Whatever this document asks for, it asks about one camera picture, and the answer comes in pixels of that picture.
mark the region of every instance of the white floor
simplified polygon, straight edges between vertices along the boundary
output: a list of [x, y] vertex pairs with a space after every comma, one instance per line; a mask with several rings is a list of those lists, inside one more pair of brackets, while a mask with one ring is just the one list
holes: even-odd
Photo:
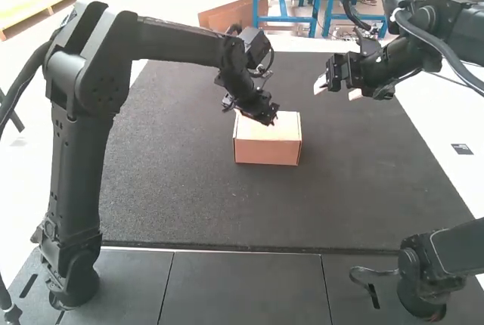
[[[198, 11], [233, 0], [103, 1], [140, 14], [197, 25]], [[55, 14], [0, 43], [0, 87], [4, 91], [31, 52], [48, 39], [67, 12]], [[271, 36], [271, 41], [276, 51], [357, 51], [353, 43], [322, 39]], [[133, 66], [132, 81], [145, 63], [136, 62]], [[483, 69], [472, 67], [472, 71], [484, 78]], [[442, 74], [455, 78], [448, 67]], [[34, 247], [29, 238], [42, 220], [48, 202], [52, 128], [50, 104], [44, 91], [42, 74], [38, 73], [17, 108], [26, 130], [19, 135], [10, 124], [0, 142], [1, 209], [6, 218], [0, 226], [0, 271], [7, 284]], [[483, 217], [484, 186], [480, 178], [484, 178], [484, 131], [477, 128], [484, 117], [484, 101], [469, 89], [426, 73], [398, 86], [397, 97], [470, 211], [476, 218]], [[467, 144], [474, 155], [459, 156], [451, 144]]]

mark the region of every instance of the brown cardboard box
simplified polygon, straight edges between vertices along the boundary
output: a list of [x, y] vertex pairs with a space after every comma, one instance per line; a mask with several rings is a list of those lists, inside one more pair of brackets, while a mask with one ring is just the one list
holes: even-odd
[[[239, 23], [242, 29], [252, 26], [253, 0], [237, 0], [198, 14], [201, 27], [224, 33], [230, 25]], [[266, 16], [269, 10], [268, 0], [259, 0], [259, 15]]]
[[302, 142], [298, 112], [279, 111], [274, 125], [270, 126], [237, 113], [234, 125], [236, 163], [297, 166]]

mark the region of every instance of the small sticker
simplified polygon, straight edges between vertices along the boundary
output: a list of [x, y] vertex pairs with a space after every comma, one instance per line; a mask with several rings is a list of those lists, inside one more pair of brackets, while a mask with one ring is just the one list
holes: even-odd
[[473, 152], [466, 144], [451, 144], [455, 152], [459, 155], [473, 155]]

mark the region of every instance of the black equipment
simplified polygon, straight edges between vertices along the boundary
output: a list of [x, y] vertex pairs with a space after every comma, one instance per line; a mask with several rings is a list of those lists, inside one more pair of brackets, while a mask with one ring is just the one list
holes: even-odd
[[[49, 274], [53, 307], [75, 308], [98, 290], [92, 266], [101, 249], [98, 204], [104, 151], [113, 119], [128, 97], [132, 61], [217, 67], [215, 83], [227, 91], [223, 111], [237, 108], [271, 125], [278, 105], [253, 81], [268, 78], [271, 62], [267, 68], [261, 62], [269, 53], [272, 62], [274, 50], [259, 29], [246, 28], [239, 36], [220, 34], [78, 0], [51, 41], [26, 64], [0, 106], [1, 135], [20, 94], [42, 64], [46, 95], [52, 102], [54, 153], [48, 211], [34, 239]], [[0, 293], [7, 295], [3, 287]], [[5, 301], [2, 309], [10, 307]]]
[[[389, 31], [399, 37], [381, 47], [357, 30], [360, 52], [335, 54], [326, 63], [326, 79], [320, 88], [339, 91], [344, 80], [347, 88], [357, 89], [361, 96], [391, 99], [398, 82], [422, 70], [439, 71], [444, 56], [465, 85], [484, 95], [484, 82], [461, 62], [484, 66], [481, 2], [383, 0]], [[349, 0], [343, 6], [358, 27], [371, 29], [353, 15]], [[233, 26], [228, 33], [234, 31], [240, 29]], [[228, 92], [224, 110], [237, 108], [270, 125], [278, 105], [271, 104], [271, 95], [252, 80], [268, 78], [271, 63], [267, 68], [260, 64], [269, 52], [272, 62], [270, 42], [254, 28], [230, 36], [112, 11], [100, 2], [76, 3], [51, 41], [29, 60], [0, 106], [1, 134], [1, 125], [43, 61], [46, 93], [52, 102], [54, 153], [48, 211], [35, 237], [54, 308], [78, 307], [98, 290], [93, 264], [101, 248], [98, 201], [104, 151], [113, 118], [128, 97], [132, 60], [217, 67], [216, 84]], [[399, 269], [380, 274], [401, 277], [397, 292], [414, 316], [441, 319], [448, 295], [462, 289], [467, 276], [484, 272], [479, 247], [483, 234], [484, 221], [475, 220], [409, 237], [402, 241]], [[0, 287], [0, 294], [5, 293], [5, 287]], [[9, 297], [3, 299], [7, 300], [2, 300], [2, 309], [10, 308]]]
[[[346, 83], [350, 97], [375, 100], [393, 98], [395, 85], [420, 71], [439, 72], [445, 57], [466, 86], [484, 96], [484, 82], [467, 70], [462, 60], [484, 66], [484, 0], [383, 0], [389, 32], [399, 34], [387, 46], [359, 36], [360, 52], [335, 54], [326, 63], [325, 82], [319, 87], [339, 91]], [[371, 27], [359, 20], [343, 1], [346, 14], [365, 30]], [[353, 268], [355, 272], [400, 275], [397, 289], [400, 302], [415, 317], [428, 321], [443, 319], [450, 294], [463, 289], [466, 277], [484, 272], [484, 252], [480, 238], [484, 220], [419, 234], [402, 241], [397, 271], [378, 272]]]

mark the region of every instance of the shoe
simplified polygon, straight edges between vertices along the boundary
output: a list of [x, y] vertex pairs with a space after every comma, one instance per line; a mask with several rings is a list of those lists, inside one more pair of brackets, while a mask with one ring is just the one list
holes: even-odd
[[358, 0], [362, 4], [377, 6], [378, 0]]

